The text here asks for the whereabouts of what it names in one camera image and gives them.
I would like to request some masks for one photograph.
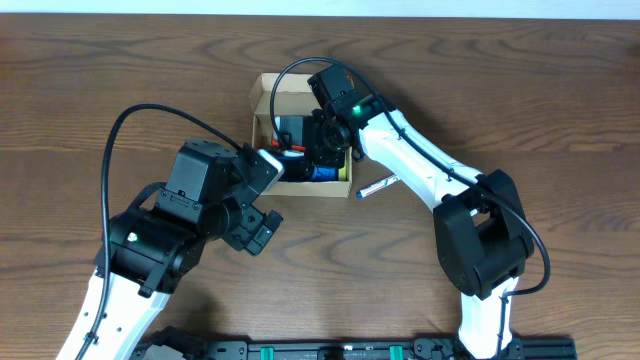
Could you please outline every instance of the marker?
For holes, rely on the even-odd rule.
[[[398,180],[400,180],[400,178],[397,175],[391,175],[387,178],[384,178],[378,182],[375,182],[367,187],[360,189],[360,191],[358,191],[356,196],[358,197],[358,199],[362,199],[363,197],[369,196],[378,190],[382,190],[386,188],[387,186],[393,184]]]

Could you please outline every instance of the cardboard box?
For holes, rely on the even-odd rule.
[[[249,100],[253,110],[253,135],[251,146],[254,149],[268,149],[271,147],[273,126],[269,117],[269,99],[273,83],[279,74],[262,74],[256,80]],[[311,75],[287,74],[278,85],[275,114],[278,115],[311,115],[313,109],[320,105],[311,92],[307,79]],[[262,195],[285,196],[324,196],[324,197],[349,197],[351,190],[351,149],[346,159],[347,180],[326,182],[277,182],[269,191]]]

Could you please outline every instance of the wooden table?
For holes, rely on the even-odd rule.
[[[83,302],[100,241],[99,168],[128,106],[155,102],[250,141],[258,74],[344,60],[426,137],[518,185],[549,248],[521,335],[569,335],[581,359],[640,353],[637,22],[216,16],[0,16],[0,358],[50,359]],[[320,67],[307,66],[303,72]],[[167,179],[184,139],[147,111],[125,123],[111,208]],[[354,169],[354,190],[388,174]],[[254,340],[455,333],[459,295],[431,214],[402,184],[365,200],[262,197],[285,222],[257,258],[209,244],[152,325]],[[538,254],[520,286],[541,276]]]

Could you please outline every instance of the cable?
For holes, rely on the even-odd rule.
[[[416,152],[418,152],[420,155],[422,155],[425,159],[427,159],[429,162],[431,162],[433,165],[435,165],[438,169],[440,169],[442,172],[447,174],[449,177],[453,178],[454,180],[459,181],[460,183],[468,186],[469,188],[473,188],[475,191],[480,193],[480,195],[485,197],[488,201],[490,201],[493,204],[497,205],[502,210],[506,210],[508,213],[513,215],[518,220],[518,222],[520,222],[525,227],[525,229],[531,234],[531,237],[533,238],[534,243],[538,247],[538,250],[540,250],[540,255],[542,255],[542,262],[543,262],[543,265],[544,265],[544,275],[542,277],[542,280],[536,286],[533,286],[533,287],[528,288],[528,289],[523,289],[523,290],[508,291],[508,292],[505,292],[504,294],[502,294],[501,299],[502,299],[502,302],[503,302],[503,308],[502,308],[502,315],[501,315],[501,321],[500,321],[500,333],[499,333],[499,336],[498,336],[498,351],[496,352],[496,358],[497,358],[498,355],[500,354],[500,350],[501,350],[500,347],[502,346],[502,333],[504,331],[505,311],[506,311],[506,303],[505,302],[508,302],[507,298],[510,297],[510,296],[533,294],[535,292],[540,291],[549,282],[549,277],[551,276],[551,261],[549,260],[549,254],[547,253],[547,249],[545,248],[544,243],[542,242],[542,239],[540,239],[540,236],[538,235],[538,233],[536,233],[536,231],[533,229],[531,224],[529,224],[527,222],[527,220],[524,219],[523,216],[518,214],[518,212],[513,208],[513,206],[507,200],[503,199],[502,197],[499,197],[499,196],[496,196],[496,195],[492,194],[491,192],[489,192],[488,190],[485,190],[484,188],[482,188],[481,186],[479,186],[475,182],[473,182],[473,181],[471,181],[471,180],[469,180],[469,179],[457,174],[453,167],[448,167],[446,164],[442,164],[440,161],[438,161],[438,159],[436,159],[431,154],[429,154],[426,151],[424,151],[420,146],[418,146],[410,137],[408,137],[405,134],[404,130],[401,129],[398,126],[398,124],[396,124],[396,122],[393,120],[393,117],[389,113],[389,109],[387,108],[386,103],[382,100],[382,97],[378,94],[378,92],[375,90],[373,85],[371,85],[371,83],[362,74],[360,74],[357,70],[353,69],[352,67],[350,67],[350,66],[348,66],[346,64],[343,64],[342,62],[340,62],[338,60],[331,59],[331,58],[325,58],[325,57],[303,58],[303,59],[300,59],[300,60],[297,60],[297,61],[293,62],[291,65],[289,65],[286,68],[284,68],[284,70],[282,70],[280,75],[276,78],[276,81],[273,84],[273,89],[271,90],[271,98],[270,98],[270,101],[269,101],[269,112],[270,112],[270,116],[271,116],[271,124],[273,125],[273,129],[276,132],[276,135],[278,135],[278,138],[281,139],[281,141],[285,145],[285,147],[286,147],[285,139],[284,139],[283,136],[281,136],[280,130],[276,126],[276,121],[275,121],[274,105],[275,105],[275,98],[276,98],[276,89],[278,88],[278,85],[280,84],[280,81],[282,80],[282,78],[289,71],[291,71],[293,68],[295,68],[298,65],[301,65],[301,64],[304,64],[304,63],[309,63],[309,62],[329,63],[329,64],[340,66],[343,69],[349,71],[354,77],[356,77],[358,80],[360,80],[360,82],[362,82],[362,84],[367,88],[367,90],[371,93],[371,95],[374,97],[374,99],[376,101],[378,101],[378,103],[380,103],[380,105],[382,107],[382,111],[384,112],[385,116],[387,117],[387,120],[389,120],[389,123],[391,124],[393,129]]]
[[[160,110],[165,111],[174,115],[178,115],[182,118],[185,118],[192,123],[200,126],[201,128],[211,132],[217,137],[229,143],[229,145],[233,146],[236,150],[242,150],[240,145],[238,145],[235,141],[231,140],[229,137],[219,132],[218,130],[212,128],[211,126],[203,123],[202,121],[196,119],[195,117],[182,112],[180,110],[174,109],[169,106],[164,105],[156,105],[156,104],[138,104],[131,106],[127,110],[125,110],[116,122],[113,124],[111,128],[111,132],[109,133],[109,138],[107,139],[107,144],[104,148],[104,155],[102,157],[102,174],[100,175],[101,182],[101,202],[102,202],[102,236],[103,236],[103,245],[104,245],[104,282],[102,284],[102,295],[100,297],[100,304],[98,306],[98,312],[96,313],[96,319],[91,326],[91,330],[85,336],[84,343],[76,356],[76,360],[81,360],[84,354],[89,349],[89,345],[94,341],[95,336],[98,332],[98,328],[100,327],[100,323],[103,319],[104,310],[107,307],[107,298],[109,295],[109,282],[111,279],[111,241],[109,238],[110,235],[110,227],[109,227],[109,164],[111,162],[111,152],[113,150],[113,145],[116,141],[116,136],[118,135],[118,131],[122,126],[124,120],[131,114],[139,110]]]

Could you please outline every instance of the wood grain tabletop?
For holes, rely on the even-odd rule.
[[[184,110],[250,142],[261,72],[305,56],[355,66],[423,135],[515,180],[551,281],[512,329],[576,340],[581,359],[640,354],[640,23],[481,19],[0,15],[0,358],[51,359],[100,246],[99,172],[130,105]],[[321,67],[308,65],[300,72]],[[111,211],[166,181],[189,137],[171,115],[125,122]],[[353,189],[388,175],[365,161]],[[285,219],[255,258],[205,248],[150,331],[253,340],[453,334],[459,293],[432,216],[404,184],[363,200],[262,197]],[[542,275],[539,254],[520,287]]]

